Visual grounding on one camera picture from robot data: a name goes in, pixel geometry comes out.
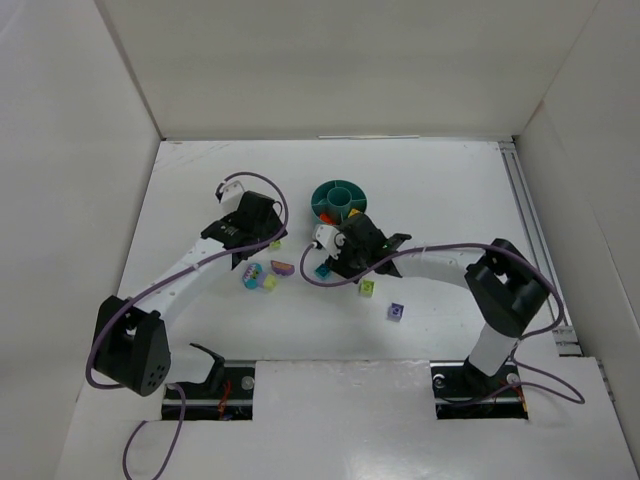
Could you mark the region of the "orange teardrop lego plate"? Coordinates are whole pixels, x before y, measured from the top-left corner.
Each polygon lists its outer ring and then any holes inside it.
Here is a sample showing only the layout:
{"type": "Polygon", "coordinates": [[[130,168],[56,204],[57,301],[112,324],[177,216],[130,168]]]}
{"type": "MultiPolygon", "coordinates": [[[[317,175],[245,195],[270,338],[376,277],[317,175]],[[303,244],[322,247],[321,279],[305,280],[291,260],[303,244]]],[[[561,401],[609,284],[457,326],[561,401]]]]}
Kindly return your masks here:
{"type": "Polygon", "coordinates": [[[337,225],[337,222],[333,220],[327,213],[321,213],[319,215],[319,219],[325,224],[337,225]]]}

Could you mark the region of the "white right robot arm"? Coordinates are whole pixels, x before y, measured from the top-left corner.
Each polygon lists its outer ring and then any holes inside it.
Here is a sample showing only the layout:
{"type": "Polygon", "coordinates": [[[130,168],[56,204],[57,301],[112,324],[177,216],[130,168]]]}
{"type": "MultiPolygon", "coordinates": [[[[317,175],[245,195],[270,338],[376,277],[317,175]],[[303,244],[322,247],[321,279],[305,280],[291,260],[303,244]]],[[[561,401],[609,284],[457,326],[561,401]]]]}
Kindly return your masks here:
{"type": "Polygon", "coordinates": [[[486,377],[498,373],[550,294],[544,276],[504,239],[420,245],[406,233],[387,237],[360,213],[337,226],[317,226],[313,240],[328,253],[327,267],[345,279],[374,272],[468,291],[485,325],[466,363],[486,377]]]}

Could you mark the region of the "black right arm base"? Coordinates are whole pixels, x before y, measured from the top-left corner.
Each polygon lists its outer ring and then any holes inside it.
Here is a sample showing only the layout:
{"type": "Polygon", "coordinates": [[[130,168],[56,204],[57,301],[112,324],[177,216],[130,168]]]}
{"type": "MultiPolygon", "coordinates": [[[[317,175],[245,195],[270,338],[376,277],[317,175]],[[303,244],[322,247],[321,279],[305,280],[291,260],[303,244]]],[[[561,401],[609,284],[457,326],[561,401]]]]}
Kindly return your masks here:
{"type": "Polygon", "coordinates": [[[517,367],[507,361],[486,376],[467,361],[431,361],[438,420],[529,418],[517,367]]]}

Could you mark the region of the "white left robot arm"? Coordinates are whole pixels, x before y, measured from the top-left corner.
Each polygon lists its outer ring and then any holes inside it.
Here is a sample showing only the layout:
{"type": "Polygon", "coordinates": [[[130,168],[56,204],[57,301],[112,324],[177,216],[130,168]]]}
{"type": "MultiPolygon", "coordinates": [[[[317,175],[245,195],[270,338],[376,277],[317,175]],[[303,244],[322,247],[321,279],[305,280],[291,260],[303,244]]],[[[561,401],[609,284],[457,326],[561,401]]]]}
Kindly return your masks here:
{"type": "Polygon", "coordinates": [[[96,389],[126,388],[142,397],[167,382],[168,334],[181,313],[215,280],[286,234],[285,201],[243,191],[160,278],[129,298],[110,296],[98,310],[85,367],[96,389]]]}

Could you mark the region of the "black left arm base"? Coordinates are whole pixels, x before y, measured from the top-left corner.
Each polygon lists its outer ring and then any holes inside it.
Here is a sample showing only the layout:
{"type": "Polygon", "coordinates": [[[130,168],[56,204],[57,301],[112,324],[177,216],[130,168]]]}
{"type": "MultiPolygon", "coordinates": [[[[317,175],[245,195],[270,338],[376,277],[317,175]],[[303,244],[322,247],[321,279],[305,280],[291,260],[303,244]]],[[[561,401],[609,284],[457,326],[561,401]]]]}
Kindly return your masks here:
{"type": "Polygon", "coordinates": [[[227,360],[222,355],[196,343],[172,352],[169,385],[181,390],[164,389],[161,403],[163,420],[250,421],[256,363],[227,360]]]}

